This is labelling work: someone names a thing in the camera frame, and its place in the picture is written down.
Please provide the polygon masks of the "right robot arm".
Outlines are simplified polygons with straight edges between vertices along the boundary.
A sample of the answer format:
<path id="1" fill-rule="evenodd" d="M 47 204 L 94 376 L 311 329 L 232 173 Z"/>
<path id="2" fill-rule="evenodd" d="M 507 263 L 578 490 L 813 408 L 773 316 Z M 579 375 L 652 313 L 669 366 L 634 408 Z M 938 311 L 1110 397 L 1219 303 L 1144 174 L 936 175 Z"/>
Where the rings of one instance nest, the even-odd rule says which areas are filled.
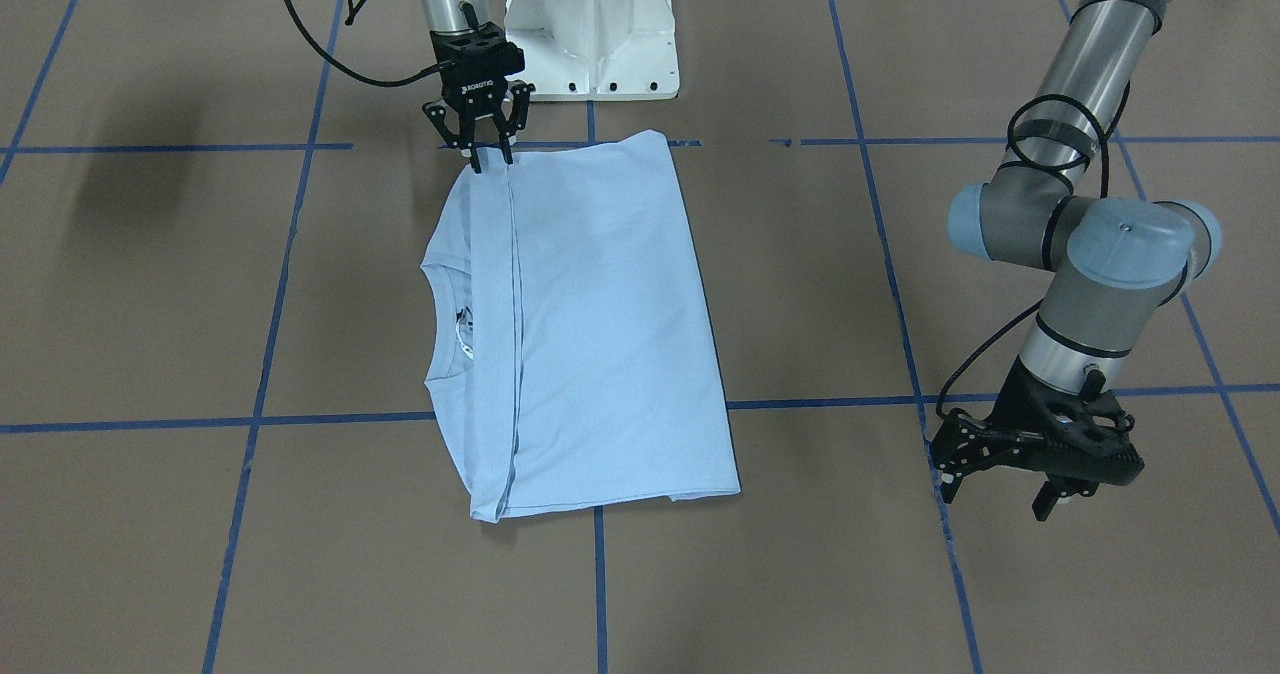
<path id="1" fill-rule="evenodd" d="M 369 0 L 346 0 L 347 22 L 353 23 Z M 472 171 L 483 171 L 475 136 L 477 121 L 493 123 L 497 146 L 506 164 L 515 162 L 512 145 L 525 130 L 535 91 L 518 81 L 526 56 L 493 19 L 488 0 L 420 0 L 435 60 L 421 72 L 399 81 L 375 81 L 338 61 L 310 33 L 292 0 L 282 0 L 301 37 L 335 72 L 352 81 L 399 90 L 430 75 L 439 75 L 442 95 L 424 104 L 422 113 L 442 137 L 443 145 L 470 159 Z"/>

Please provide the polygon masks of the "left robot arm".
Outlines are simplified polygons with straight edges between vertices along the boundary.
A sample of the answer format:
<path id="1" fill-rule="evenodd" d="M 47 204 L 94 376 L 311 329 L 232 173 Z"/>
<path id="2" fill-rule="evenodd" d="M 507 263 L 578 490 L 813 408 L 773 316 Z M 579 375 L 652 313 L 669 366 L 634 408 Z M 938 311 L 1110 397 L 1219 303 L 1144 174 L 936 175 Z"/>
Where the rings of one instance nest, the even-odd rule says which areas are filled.
<path id="1" fill-rule="evenodd" d="M 946 504 L 973 474 L 1007 466 L 1043 474 L 1030 506 L 1043 522 L 1069 498 L 1144 469 L 1115 381 L 1152 315 L 1222 249 L 1204 206 L 1117 197 L 1108 185 L 1132 77 L 1171 1 L 1080 0 L 1037 95 L 1010 116 L 997 171 L 951 201 L 955 249 L 1051 281 L 1018 315 L 1029 331 L 989 413 L 934 408 L 931 463 Z"/>

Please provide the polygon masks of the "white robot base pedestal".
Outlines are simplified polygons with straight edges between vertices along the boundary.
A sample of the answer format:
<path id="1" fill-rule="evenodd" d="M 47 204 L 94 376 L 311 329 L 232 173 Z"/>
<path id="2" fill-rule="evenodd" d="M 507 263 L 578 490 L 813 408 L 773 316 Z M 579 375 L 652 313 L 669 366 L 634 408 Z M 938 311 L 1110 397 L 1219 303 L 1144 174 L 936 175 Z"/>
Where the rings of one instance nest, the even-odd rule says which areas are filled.
<path id="1" fill-rule="evenodd" d="M 504 0 L 535 104 L 671 100 L 681 90 L 672 0 Z"/>

